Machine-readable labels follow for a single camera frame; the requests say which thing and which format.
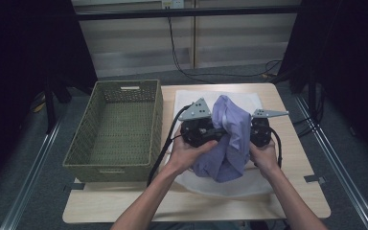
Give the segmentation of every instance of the wicker basket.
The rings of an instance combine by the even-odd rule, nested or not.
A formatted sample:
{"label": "wicker basket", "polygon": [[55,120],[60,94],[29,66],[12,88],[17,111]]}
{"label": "wicker basket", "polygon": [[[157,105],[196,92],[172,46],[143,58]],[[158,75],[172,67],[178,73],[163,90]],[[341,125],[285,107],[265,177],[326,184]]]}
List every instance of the wicker basket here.
{"label": "wicker basket", "polygon": [[159,80],[98,81],[63,167],[81,182],[146,181],[162,116]]}

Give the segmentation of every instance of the gray floor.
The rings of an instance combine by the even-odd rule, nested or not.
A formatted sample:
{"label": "gray floor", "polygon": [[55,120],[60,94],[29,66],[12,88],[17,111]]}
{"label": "gray floor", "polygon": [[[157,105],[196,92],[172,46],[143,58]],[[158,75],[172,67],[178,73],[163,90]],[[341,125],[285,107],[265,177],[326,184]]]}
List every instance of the gray floor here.
{"label": "gray floor", "polygon": [[[251,65],[209,68],[188,72],[253,75],[264,70],[264,65]],[[266,81],[266,79],[260,76],[199,76],[199,78],[215,83]],[[178,71],[118,77],[117,79],[160,79],[164,85],[200,83],[196,80],[189,80]],[[302,119],[303,115],[297,106],[295,95],[292,95],[288,89],[288,83],[279,83],[277,89],[286,109],[290,111],[291,121]],[[43,165],[26,209],[18,222],[17,229],[108,229],[110,227],[110,223],[66,224],[62,221],[62,212],[68,198],[68,194],[63,191],[63,188],[71,183],[74,178],[68,171],[62,168],[61,164],[88,100],[87,96],[77,91],[74,92],[74,95],[72,102],[69,104],[57,103],[57,114],[63,114],[63,122],[59,128],[57,139]],[[28,175],[36,154],[39,152],[45,138],[46,126],[44,110],[39,113],[31,112],[28,115],[25,119],[17,147],[13,150],[11,158],[0,173],[0,226],[18,194],[23,180]],[[306,124],[297,126],[295,128],[296,132],[303,130],[305,126]],[[329,100],[325,102],[325,113],[321,127],[328,135],[339,158],[368,202],[368,148],[366,144],[359,137],[351,134],[349,130],[350,124],[347,123],[346,119],[333,107]],[[324,222],[330,229],[365,229],[365,225],[356,208],[346,195],[344,188],[314,136],[309,134],[301,138],[301,143],[315,174],[317,176],[325,176],[327,179],[327,182],[322,184],[321,188],[329,202],[332,214],[329,218],[324,219]],[[284,229],[284,224],[280,220],[269,221],[268,226],[272,229]]]}

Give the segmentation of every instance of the lavender fabric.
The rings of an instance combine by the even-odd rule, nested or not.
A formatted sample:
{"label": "lavender fabric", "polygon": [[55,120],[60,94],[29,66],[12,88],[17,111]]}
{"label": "lavender fabric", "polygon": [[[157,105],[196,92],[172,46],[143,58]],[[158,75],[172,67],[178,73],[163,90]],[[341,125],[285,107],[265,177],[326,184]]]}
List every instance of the lavender fabric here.
{"label": "lavender fabric", "polygon": [[216,147],[198,157],[193,171],[219,183],[243,176],[249,160],[251,115],[221,95],[214,104],[212,121],[215,128],[223,127],[228,134],[222,136]]}

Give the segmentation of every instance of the hand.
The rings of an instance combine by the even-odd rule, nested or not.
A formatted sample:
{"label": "hand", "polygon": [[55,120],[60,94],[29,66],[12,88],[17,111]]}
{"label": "hand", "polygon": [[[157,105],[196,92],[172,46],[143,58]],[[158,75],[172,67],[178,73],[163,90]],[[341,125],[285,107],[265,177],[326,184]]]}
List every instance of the hand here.
{"label": "hand", "polygon": [[277,165],[276,148],[273,140],[270,140],[270,143],[261,148],[256,147],[250,142],[249,147],[250,160],[255,162],[259,167],[264,178],[268,179],[269,173],[280,169]]}
{"label": "hand", "polygon": [[217,141],[209,141],[198,148],[194,148],[190,146],[190,144],[184,142],[184,139],[180,136],[180,129],[181,128],[179,127],[174,135],[174,137],[179,137],[174,139],[172,154],[170,156],[169,162],[166,165],[172,167],[177,174],[181,174],[188,170],[202,153],[211,150],[218,144]]}

